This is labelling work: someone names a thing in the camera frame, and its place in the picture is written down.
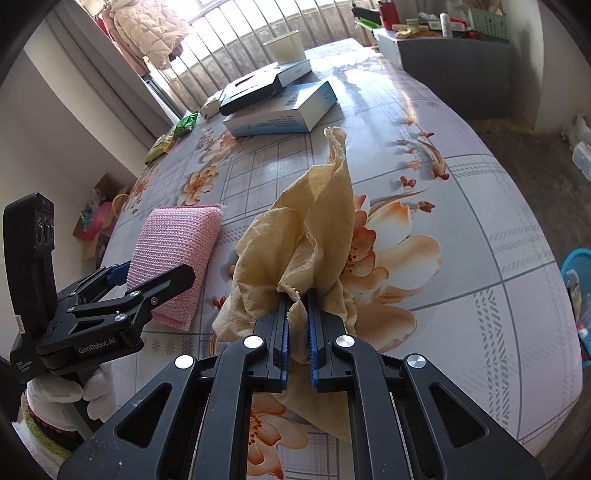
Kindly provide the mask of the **white gloved left hand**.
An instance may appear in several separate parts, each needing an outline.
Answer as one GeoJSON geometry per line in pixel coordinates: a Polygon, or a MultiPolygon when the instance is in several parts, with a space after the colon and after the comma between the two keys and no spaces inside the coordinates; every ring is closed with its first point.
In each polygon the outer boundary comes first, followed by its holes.
{"type": "Polygon", "coordinates": [[[110,363],[101,364],[83,386],[52,374],[40,375],[29,381],[26,398],[36,417],[52,427],[74,431],[67,418],[65,405],[80,400],[88,403],[87,415],[91,420],[106,422],[117,410],[116,394],[110,363]]]}

